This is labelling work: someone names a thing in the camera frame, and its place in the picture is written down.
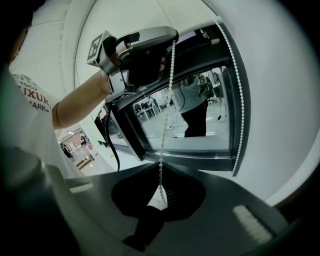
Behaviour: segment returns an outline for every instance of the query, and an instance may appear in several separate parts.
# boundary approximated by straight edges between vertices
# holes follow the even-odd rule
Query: black pants
[[[199,106],[182,113],[181,116],[188,124],[184,132],[184,137],[201,137],[206,136],[206,117],[207,117],[207,99]]]

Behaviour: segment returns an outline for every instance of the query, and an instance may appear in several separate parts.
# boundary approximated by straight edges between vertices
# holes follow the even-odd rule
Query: white t-shirt
[[[58,167],[64,178],[84,176],[59,146],[52,119],[52,109],[59,101],[47,96],[27,76],[13,78],[15,86],[10,75],[1,75],[2,144],[18,147]]]
[[[173,89],[172,94],[175,107],[181,114],[193,110],[206,100],[208,91],[205,93],[201,91],[198,76],[191,84],[187,83],[187,79],[180,81],[179,84],[180,88]]]

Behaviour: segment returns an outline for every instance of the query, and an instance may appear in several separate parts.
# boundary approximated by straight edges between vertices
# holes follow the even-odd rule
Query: window frame
[[[241,165],[243,156],[245,154],[250,128],[250,111],[251,111],[251,100],[250,100],[250,89],[249,82],[247,78],[246,69],[242,61],[240,52],[231,37],[227,28],[222,24],[223,30],[227,34],[233,53],[236,57],[238,71],[241,77],[241,84],[244,97],[244,106],[246,111],[246,118],[244,123],[244,134],[242,138],[242,149],[239,157],[237,168],[233,174],[236,176],[239,167]],[[168,163],[184,165],[191,168],[199,170],[209,170],[209,171],[232,171],[234,168],[236,156],[239,148],[240,139],[240,127],[241,127],[241,101],[240,92],[237,84],[236,72],[230,56],[229,50],[226,47],[218,28],[214,25],[202,28],[212,40],[214,37],[219,39],[219,43],[215,44],[205,44],[204,42],[199,42],[199,45],[195,47],[190,53],[190,51],[179,52],[178,47],[176,49],[176,59],[175,59],[175,72],[173,82],[182,80],[192,74],[201,73],[202,71],[207,71],[214,68],[219,68],[222,66],[226,67],[228,74],[226,77],[229,79],[229,84],[224,82],[225,86],[225,99],[228,104],[229,113],[229,148],[228,150],[215,150],[210,154],[204,156],[198,153],[190,152],[181,153],[171,151],[164,152],[164,161]],[[167,63],[165,66],[170,65],[170,53],[167,56]],[[115,144],[115,148],[119,151],[125,152],[127,154],[135,156],[139,160],[149,160],[157,161],[159,159],[160,151],[152,149],[146,134],[144,133],[141,124],[139,123],[136,115],[131,109],[131,106],[141,100],[144,97],[151,95],[168,86],[169,83],[169,68],[166,68],[163,73],[162,79],[149,86],[144,92],[138,92],[124,100],[121,100],[112,106],[112,119],[115,122],[118,131],[122,134],[124,140],[126,141],[128,147],[125,148],[123,145]]]

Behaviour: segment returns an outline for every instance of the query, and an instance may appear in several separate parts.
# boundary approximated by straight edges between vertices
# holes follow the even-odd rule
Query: person
[[[202,76],[190,76],[172,85],[173,102],[188,128],[184,137],[206,136],[206,117],[208,108],[208,88],[200,88]]]
[[[5,56],[1,56],[0,117],[1,123],[5,124],[0,130],[1,146],[17,147],[36,155],[45,164],[58,167],[64,178],[79,177],[82,172],[61,151],[55,130],[78,123],[110,95],[109,79],[104,72],[98,71],[59,101],[47,95],[28,76],[9,76],[10,64],[32,27],[33,11],[39,7],[32,4],[32,1],[17,4],[14,22],[4,26],[2,31],[6,38],[3,47],[6,48],[2,48]]]
[[[83,137],[80,139],[80,144],[81,146],[85,146],[87,144],[86,140]]]
[[[210,81],[210,78],[209,77],[205,77],[205,83],[207,84],[207,89],[208,89],[208,102],[210,103],[212,97],[215,96],[215,93],[214,93],[214,87]]]
[[[148,105],[149,107],[152,107],[154,114],[158,114],[160,112],[158,103],[155,98],[152,98],[151,96],[148,97]]]
[[[60,147],[63,151],[63,153],[66,155],[67,158],[71,159],[72,158],[72,155],[70,154],[69,150],[67,149],[66,145],[61,143],[60,144]]]
[[[214,81],[214,84],[217,85],[217,84],[220,84],[220,78],[218,76],[218,74],[216,72],[213,72],[213,81]]]
[[[86,139],[86,134],[84,133],[83,130],[80,131],[80,136],[81,138],[83,138],[84,140]]]

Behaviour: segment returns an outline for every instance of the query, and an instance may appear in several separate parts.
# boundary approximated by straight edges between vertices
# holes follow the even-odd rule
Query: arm
[[[109,77],[104,72],[98,71],[54,106],[52,109],[54,129],[78,123],[111,93]]]

